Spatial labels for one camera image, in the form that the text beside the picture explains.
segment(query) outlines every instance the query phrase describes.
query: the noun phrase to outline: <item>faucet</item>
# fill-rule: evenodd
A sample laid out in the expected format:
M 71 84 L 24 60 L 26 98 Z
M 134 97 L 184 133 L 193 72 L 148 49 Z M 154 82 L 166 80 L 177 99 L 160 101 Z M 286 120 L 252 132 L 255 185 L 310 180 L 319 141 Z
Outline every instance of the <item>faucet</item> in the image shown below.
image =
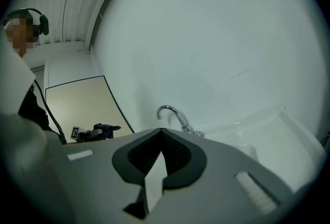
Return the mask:
M 160 112 L 163 109 L 168 109 L 168 110 L 170 110 L 170 111 L 172 111 L 172 112 L 175 113 L 177 119 L 179 120 L 179 122 L 181 124 L 181 129 L 182 129 L 183 132 L 188 132 L 188 133 L 193 134 L 193 135 L 196 135 L 196 136 L 201 136 L 200 132 L 197 132 L 197 131 L 193 131 L 192 130 L 192 128 L 189 126 L 188 122 L 184 119 L 184 117 L 182 117 L 179 114 L 179 112 L 173 106 L 169 106 L 169 105 L 160 106 L 157 109 L 157 119 L 161 119 Z

